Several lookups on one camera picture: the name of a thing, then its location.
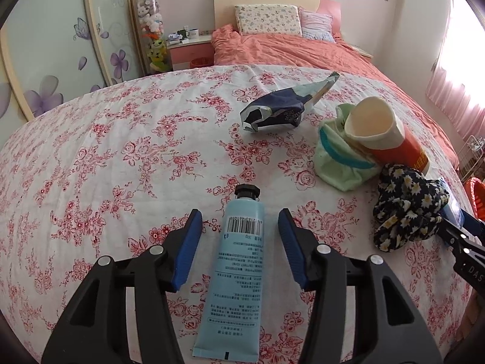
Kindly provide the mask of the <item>plush toy display tube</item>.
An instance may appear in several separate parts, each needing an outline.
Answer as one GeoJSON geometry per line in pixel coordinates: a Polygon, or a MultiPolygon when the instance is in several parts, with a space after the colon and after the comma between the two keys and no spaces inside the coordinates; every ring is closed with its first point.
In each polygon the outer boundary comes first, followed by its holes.
{"type": "Polygon", "coordinates": [[[169,72],[171,65],[159,0],[135,0],[135,14],[147,72],[169,72]]]}

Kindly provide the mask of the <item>black daisy floral cloth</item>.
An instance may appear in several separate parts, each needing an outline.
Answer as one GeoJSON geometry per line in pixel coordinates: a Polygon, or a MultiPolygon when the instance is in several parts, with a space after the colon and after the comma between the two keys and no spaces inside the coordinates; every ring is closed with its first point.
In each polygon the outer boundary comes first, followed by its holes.
{"type": "Polygon", "coordinates": [[[382,168],[377,191],[373,241],[383,252],[435,235],[443,220],[441,211],[450,200],[449,191],[439,180],[427,179],[403,164],[388,163],[382,168]]]}

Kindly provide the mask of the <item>orange plastic laundry basket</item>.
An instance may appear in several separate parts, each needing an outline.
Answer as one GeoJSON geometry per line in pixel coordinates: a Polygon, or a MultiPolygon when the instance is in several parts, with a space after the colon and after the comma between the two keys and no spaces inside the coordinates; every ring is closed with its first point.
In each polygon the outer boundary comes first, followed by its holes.
{"type": "Polygon", "coordinates": [[[484,183],[477,177],[468,179],[464,188],[470,200],[473,209],[473,214],[476,219],[485,220],[485,186],[484,183]]]}

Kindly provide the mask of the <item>pink striped pillow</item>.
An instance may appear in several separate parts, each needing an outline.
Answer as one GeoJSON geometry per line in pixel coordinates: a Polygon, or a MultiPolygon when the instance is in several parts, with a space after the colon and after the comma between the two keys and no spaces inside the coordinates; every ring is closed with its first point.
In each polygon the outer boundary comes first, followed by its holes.
{"type": "Polygon", "coordinates": [[[332,35],[333,16],[299,8],[303,38],[335,43],[332,35]]]}

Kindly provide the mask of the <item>light blue cream tube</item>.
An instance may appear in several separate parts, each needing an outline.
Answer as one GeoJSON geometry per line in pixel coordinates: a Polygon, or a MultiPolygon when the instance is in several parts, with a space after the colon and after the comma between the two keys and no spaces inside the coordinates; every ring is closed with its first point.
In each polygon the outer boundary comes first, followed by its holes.
{"type": "Polygon", "coordinates": [[[259,358],[265,207],[241,184],[224,211],[194,357],[256,363],[259,358]]]}

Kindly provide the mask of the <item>beige pink headboard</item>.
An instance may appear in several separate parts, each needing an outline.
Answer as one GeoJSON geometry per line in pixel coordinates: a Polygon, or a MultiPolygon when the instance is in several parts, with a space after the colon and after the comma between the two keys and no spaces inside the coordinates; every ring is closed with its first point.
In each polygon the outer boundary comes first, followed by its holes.
{"type": "Polygon", "coordinates": [[[236,26],[234,6],[238,4],[288,4],[305,10],[332,16],[332,34],[341,37],[340,3],[333,0],[214,0],[215,28],[232,24],[236,26]]]}

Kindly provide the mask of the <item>pink white nightstand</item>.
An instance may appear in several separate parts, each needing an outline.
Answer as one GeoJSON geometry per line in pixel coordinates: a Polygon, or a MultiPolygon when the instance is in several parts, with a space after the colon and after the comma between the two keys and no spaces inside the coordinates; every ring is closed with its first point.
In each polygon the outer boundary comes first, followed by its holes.
{"type": "Polygon", "coordinates": [[[188,39],[186,43],[170,45],[168,50],[174,71],[210,67],[214,64],[215,52],[210,35],[201,35],[188,39]]]}

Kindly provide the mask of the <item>navy silver snack bag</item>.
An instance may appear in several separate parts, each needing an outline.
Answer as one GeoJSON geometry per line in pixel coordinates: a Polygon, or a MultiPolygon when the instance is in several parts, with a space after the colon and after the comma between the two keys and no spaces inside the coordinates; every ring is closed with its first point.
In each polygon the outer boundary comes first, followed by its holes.
{"type": "Polygon", "coordinates": [[[258,132],[273,126],[298,127],[306,113],[326,95],[340,78],[330,73],[323,81],[278,89],[249,103],[241,112],[242,128],[258,132]]]}

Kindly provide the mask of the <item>light green sock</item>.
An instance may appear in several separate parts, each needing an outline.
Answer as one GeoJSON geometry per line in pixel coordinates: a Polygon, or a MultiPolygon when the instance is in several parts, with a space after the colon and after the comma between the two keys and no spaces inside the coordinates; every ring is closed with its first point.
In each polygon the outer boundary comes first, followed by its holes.
{"type": "Polygon", "coordinates": [[[336,117],[322,120],[318,127],[315,174],[339,191],[355,190],[381,171],[378,162],[345,134],[344,125],[354,108],[351,103],[339,104],[336,117]]]}

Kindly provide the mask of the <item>blue tissue pack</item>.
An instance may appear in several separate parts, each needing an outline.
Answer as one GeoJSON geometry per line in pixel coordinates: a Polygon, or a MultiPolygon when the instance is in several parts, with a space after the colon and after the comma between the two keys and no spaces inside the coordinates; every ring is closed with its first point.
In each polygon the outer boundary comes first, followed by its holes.
{"type": "Polygon", "coordinates": [[[441,215],[456,227],[462,228],[464,225],[464,214],[460,204],[443,177],[440,178],[440,184],[449,194],[448,203],[441,210],[441,215]]]}

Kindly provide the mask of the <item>salmon pink bed duvet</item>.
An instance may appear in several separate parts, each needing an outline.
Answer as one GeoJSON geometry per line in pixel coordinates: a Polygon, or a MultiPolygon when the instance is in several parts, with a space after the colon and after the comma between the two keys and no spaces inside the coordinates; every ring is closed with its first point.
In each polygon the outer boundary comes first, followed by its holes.
{"type": "Polygon", "coordinates": [[[215,51],[214,64],[219,66],[260,64],[311,67],[381,81],[392,89],[421,119],[452,167],[459,167],[458,154],[449,137],[436,121],[394,81],[344,42],[335,44],[284,34],[240,35],[232,25],[228,24],[212,33],[211,44],[215,51]]]}

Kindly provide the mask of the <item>white mug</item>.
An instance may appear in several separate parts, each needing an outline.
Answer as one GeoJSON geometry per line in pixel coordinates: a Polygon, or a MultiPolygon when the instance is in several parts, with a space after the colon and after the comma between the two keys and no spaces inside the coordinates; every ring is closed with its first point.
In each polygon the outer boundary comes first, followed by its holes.
{"type": "Polygon", "coordinates": [[[197,28],[189,29],[187,32],[187,37],[189,39],[198,39],[199,38],[199,30],[197,28]]]}

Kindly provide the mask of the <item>floral pink white tablecloth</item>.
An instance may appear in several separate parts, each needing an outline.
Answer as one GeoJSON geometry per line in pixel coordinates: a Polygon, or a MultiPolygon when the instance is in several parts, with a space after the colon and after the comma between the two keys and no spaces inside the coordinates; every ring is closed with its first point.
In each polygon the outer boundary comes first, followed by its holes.
{"type": "Polygon", "coordinates": [[[341,103],[385,99],[424,147],[428,176],[445,179],[470,207],[424,114],[374,74],[342,72],[296,128],[242,129],[239,114],[254,99],[327,75],[234,65],[149,76],[64,103],[12,134],[1,150],[1,311],[27,352],[40,359],[97,258],[142,253],[196,208],[204,233],[187,283],[168,298],[182,353],[192,362],[224,208],[237,185],[251,183],[266,208],[259,360],[295,363],[314,296],[293,281],[275,225],[280,210],[344,255],[376,252],[376,183],[342,192],[314,172],[319,124],[341,103]]]}

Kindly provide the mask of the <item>floral glass wardrobe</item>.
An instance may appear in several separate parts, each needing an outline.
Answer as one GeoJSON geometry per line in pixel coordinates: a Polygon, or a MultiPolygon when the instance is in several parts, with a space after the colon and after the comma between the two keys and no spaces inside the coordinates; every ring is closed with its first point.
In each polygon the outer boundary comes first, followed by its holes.
{"type": "Polygon", "coordinates": [[[32,117],[143,76],[132,0],[17,0],[1,27],[1,141],[32,117]]]}

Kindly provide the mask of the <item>orange white paper cup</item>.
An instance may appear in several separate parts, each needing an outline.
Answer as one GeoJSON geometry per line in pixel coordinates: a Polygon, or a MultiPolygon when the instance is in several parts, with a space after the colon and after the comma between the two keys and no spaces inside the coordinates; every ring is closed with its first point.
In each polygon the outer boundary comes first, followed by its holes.
{"type": "Polygon", "coordinates": [[[403,164],[426,174],[429,158],[415,135],[387,101],[367,97],[350,112],[344,132],[380,164],[403,164]]]}

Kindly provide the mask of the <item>floral white pillow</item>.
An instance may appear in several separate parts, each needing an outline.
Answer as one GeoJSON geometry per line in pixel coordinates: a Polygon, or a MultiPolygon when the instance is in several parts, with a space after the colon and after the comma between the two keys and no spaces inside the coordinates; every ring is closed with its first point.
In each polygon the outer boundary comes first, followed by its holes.
{"type": "Polygon", "coordinates": [[[298,7],[288,4],[238,4],[234,6],[241,35],[301,35],[298,7]]]}

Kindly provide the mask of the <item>pink window curtain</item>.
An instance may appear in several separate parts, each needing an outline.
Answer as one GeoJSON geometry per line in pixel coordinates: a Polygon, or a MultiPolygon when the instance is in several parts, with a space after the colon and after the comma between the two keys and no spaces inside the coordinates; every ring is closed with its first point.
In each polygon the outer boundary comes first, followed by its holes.
{"type": "Polygon", "coordinates": [[[466,0],[450,0],[426,97],[464,139],[484,136],[484,27],[466,0]]]}

